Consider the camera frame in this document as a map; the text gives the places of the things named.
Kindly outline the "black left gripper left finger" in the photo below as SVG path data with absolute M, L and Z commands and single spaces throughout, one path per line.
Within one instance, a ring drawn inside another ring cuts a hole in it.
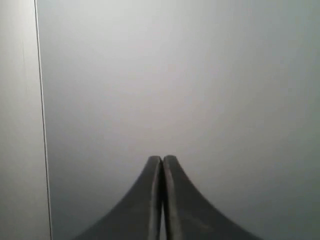
M 163 161 L 150 156 L 133 186 L 104 217 L 76 240 L 158 240 L 163 192 Z

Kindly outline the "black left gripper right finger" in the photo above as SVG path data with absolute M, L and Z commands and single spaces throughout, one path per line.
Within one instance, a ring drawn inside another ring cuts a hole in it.
M 163 165 L 163 207 L 168 240 L 259 240 L 215 208 L 195 187 L 178 158 Z

